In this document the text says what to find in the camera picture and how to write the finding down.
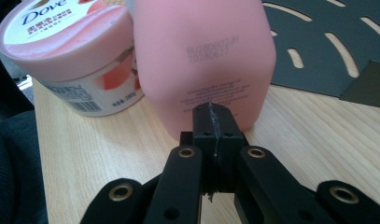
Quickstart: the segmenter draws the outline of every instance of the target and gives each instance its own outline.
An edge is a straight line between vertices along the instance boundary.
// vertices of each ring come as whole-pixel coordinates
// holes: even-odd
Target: jar lid
[[[0,24],[0,51],[43,81],[91,74],[133,42],[126,7],[106,7],[103,0],[23,1]]]

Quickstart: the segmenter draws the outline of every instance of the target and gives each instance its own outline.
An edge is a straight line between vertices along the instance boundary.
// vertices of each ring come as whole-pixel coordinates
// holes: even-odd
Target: pink jar
[[[85,116],[119,112],[143,96],[124,6],[23,1],[0,24],[0,51]]]

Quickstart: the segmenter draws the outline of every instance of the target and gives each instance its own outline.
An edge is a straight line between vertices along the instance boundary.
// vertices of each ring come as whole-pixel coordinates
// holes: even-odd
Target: black perforated plate
[[[264,0],[263,4],[277,33],[275,85],[341,97],[369,61],[380,62],[380,34],[365,22],[372,21],[380,30],[380,0]],[[299,12],[305,19],[280,7]],[[326,34],[345,46],[355,75],[349,75],[344,57]],[[294,66],[288,49],[298,52],[303,68]]]

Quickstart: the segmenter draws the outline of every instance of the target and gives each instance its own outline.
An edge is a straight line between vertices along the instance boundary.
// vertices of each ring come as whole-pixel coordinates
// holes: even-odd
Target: white label
[[[25,44],[55,35],[98,8],[99,0],[36,0],[7,27],[5,44]]]

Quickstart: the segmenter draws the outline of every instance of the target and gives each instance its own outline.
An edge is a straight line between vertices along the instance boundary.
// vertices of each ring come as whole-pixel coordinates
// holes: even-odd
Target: light wood surface
[[[36,80],[34,95],[49,223],[79,223],[109,181],[146,183],[178,145],[145,97],[118,114],[89,118]],[[380,108],[271,86],[260,118],[245,134],[309,189],[338,179],[380,203]],[[232,198],[218,194],[213,203],[204,198],[202,223],[240,223]]]

